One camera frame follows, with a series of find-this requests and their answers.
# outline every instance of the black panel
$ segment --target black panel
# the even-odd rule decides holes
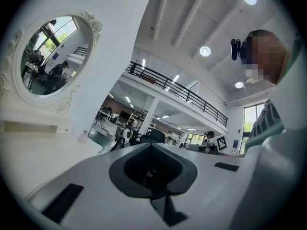
[[[51,202],[51,204],[42,212],[42,214],[48,217],[50,220],[59,223],[82,190],[83,186],[69,184]]]
[[[176,212],[172,198],[170,196],[165,196],[159,199],[152,199],[150,200],[150,203],[159,214],[159,216],[170,227],[188,218],[183,213]]]
[[[127,196],[158,199],[185,193],[197,177],[197,168],[158,144],[147,143],[116,160],[109,176]]]
[[[234,172],[236,172],[239,168],[239,166],[228,164],[228,163],[221,163],[221,162],[216,163],[214,166],[225,169],[225,170],[234,171]]]

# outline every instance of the white ceiling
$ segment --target white ceiling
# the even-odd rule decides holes
[[[115,83],[112,90],[110,91],[110,94],[116,101],[119,101],[127,106],[129,106],[129,103],[126,99],[126,96],[129,97],[134,109],[140,112],[143,110],[148,111],[149,106],[153,102],[153,97],[149,94],[120,81]],[[205,131],[213,130],[207,127],[204,123],[201,123],[197,119],[189,116],[188,114],[183,113],[175,107],[160,101],[155,110],[154,116],[162,117],[165,115],[169,115],[170,117],[161,118],[160,120],[174,127],[181,127],[183,129],[194,128],[197,129],[200,134],[203,134]]]
[[[258,0],[253,6],[244,0],[150,0],[136,45],[139,41],[157,47],[172,45],[190,59],[190,64],[185,66],[188,74],[193,72],[196,64],[202,65],[204,71],[209,71],[219,82],[231,101],[273,87],[266,81],[254,86],[248,83],[244,89],[234,86],[235,82],[244,82],[248,77],[240,60],[231,59],[230,41],[232,38],[243,41],[256,29],[274,32],[291,49],[296,29],[276,0]],[[199,48],[203,45],[210,47],[209,57],[200,55]],[[160,58],[169,54],[167,51],[157,54],[154,46],[150,48],[152,52],[149,53]]]

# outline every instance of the white mirror frame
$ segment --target white mirror frame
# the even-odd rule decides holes
[[[31,93],[21,78],[21,59],[24,49],[32,35],[46,22],[63,16],[71,16],[83,20],[89,28],[90,43],[80,72],[65,86],[50,95]],[[82,75],[86,64],[98,43],[102,23],[93,15],[83,11],[56,11],[40,17],[26,30],[16,33],[16,39],[9,43],[9,50],[0,63],[0,120],[30,122],[36,124],[57,125],[67,118],[71,106],[71,95],[76,92],[77,79]]]
[[[71,16],[73,18],[79,18],[82,19],[87,26],[89,27],[90,31],[90,43],[89,47],[86,53],[86,57],[80,66],[80,71],[78,74],[70,80],[65,86],[63,86],[61,89],[58,91],[49,94],[49,95],[36,95],[28,91],[28,89],[24,86],[24,83],[21,78],[21,68],[20,68],[20,63],[22,60],[22,55],[24,52],[24,49],[29,42],[30,38],[33,36],[33,34],[40,28],[42,25],[44,25],[46,22],[54,19],[54,18],[59,18],[63,16]],[[54,14],[48,14],[46,17],[41,17],[35,23],[33,23],[25,32],[22,29],[17,33],[17,40],[18,37],[20,37],[20,40],[18,44],[16,45],[16,50],[15,54],[12,57],[12,77],[13,77],[13,82],[15,85],[15,88],[17,92],[20,94],[20,96],[28,103],[30,104],[35,104],[35,105],[45,105],[45,104],[51,104],[54,103],[55,101],[59,100],[62,96],[65,95],[67,90],[70,88],[71,85],[79,78],[81,75],[84,66],[86,65],[88,58],[91,55],[91,52],[93,50],[93,47],[98,41],[98,38],[100,36],[100,31],[101,31],[102,24],[99,21],[96,21],[94,19],[94,16],[89,15],[88,13],[84,12],[67,12],[63,13],[62,11],[56,12]]]

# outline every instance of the column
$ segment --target column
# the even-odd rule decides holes
[[[149,110],[148,110],[148,113],[144,119],[144,122],[142,123],[142,126],[139,130],[139,134],[142,134],[144,135],[146,133],[146,130],[149,126],[149,124],[151,123],[152,119],[153,119],[153,116],[154,116],[154,111],[159,103],[159,98],[158,97],[155,97],[154,100],[153,100],[153,103],[152,105],[150,106]]]

